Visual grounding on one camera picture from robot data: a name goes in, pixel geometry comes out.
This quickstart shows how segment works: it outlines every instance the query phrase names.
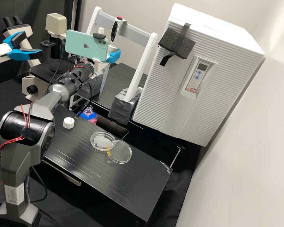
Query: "label sticker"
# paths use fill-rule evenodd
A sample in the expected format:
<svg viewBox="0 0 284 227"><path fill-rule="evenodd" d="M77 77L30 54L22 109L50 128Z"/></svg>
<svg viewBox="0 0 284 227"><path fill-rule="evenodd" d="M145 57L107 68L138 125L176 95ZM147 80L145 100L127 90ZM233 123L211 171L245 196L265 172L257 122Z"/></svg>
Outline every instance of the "label sticker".
<svg viewBox="0 0 284 227"><path fill-rule="evenodd" d="M20 184L18 187L12 187L4 185L5 199L7 203L19 205L24 201L24 184Z"/></svg>

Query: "petri dish lid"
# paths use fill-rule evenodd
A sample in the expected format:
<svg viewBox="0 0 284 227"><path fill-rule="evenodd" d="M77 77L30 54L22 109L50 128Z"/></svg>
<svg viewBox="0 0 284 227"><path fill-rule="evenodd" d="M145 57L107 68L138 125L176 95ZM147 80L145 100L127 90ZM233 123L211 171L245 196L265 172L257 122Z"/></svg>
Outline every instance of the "petri dish lid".
<svg viewBox="0 0 284 227"><path fill-rule="evenodd" d="M132 149L130 146L122 140L115 140L112 144L112 148L106 148L110 159L118 164L125 164L129 162L132 157Z"/></svg>
<svg viewBox="0 0 284 227"><path fill-rule="evenodd" d="M113 141L115 137L109 132L99 131L91 136L92 146L99 151L106 151L107 147L112 149L114 147Z"/></svg>

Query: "smartphone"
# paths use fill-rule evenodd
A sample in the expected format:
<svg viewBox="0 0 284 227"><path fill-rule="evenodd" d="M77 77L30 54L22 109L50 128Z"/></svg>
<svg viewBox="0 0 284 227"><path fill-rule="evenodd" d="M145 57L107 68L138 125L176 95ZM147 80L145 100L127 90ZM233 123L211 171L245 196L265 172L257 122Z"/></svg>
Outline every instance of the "smartphone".
<svg viewBox="0 0 284 227"><path fill-rule="evenodd" d="M92 35L73 30L66 32L65 51L68 53L106 61L107 49L108 40L106 38L97 39Z"/></svg>

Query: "black backdrop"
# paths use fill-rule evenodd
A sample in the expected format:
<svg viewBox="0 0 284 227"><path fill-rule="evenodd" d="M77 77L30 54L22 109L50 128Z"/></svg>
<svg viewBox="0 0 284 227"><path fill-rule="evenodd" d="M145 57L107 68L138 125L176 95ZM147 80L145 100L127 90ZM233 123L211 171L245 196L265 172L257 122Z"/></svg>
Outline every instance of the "black backdrop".
<svg viewBox="0 0 284 227"><path fill-rule="evenodd" d="M30 24L33 34L29 38L32 48L41 49L39 42L48 39L45 30L46 15L59 13L67 18L67 29L70 29L73 0L0 0L0 44L4 40L2 30L6 28L3 17L17 15L24 24ZM41 62L49 57L49 50L44 49ZM0 63L0 83L29 71L26 61L9 60Z"/></svg>

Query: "gray robot arm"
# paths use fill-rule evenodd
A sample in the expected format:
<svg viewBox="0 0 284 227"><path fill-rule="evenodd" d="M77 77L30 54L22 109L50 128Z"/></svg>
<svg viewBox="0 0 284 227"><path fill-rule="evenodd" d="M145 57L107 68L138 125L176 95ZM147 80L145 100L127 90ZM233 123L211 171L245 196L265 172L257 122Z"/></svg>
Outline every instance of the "gray robot arm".
<svg viewBox="0 0 284 227"><path fill-rule="evenodd" d="M40 221L38 208L30 203L28 195L29 168L41 162L50 146L55 122L53 112L59 103L66 102L94 73L93 66L68 71L49 93L33 103L30 127L26 127L21 106L6 113L0 121L0 145L23 136L25 139L4 146L1 150L1 173L5 202L0 207L0 227L36 227ZM23 105L26 114L30 105Z"/></svg>

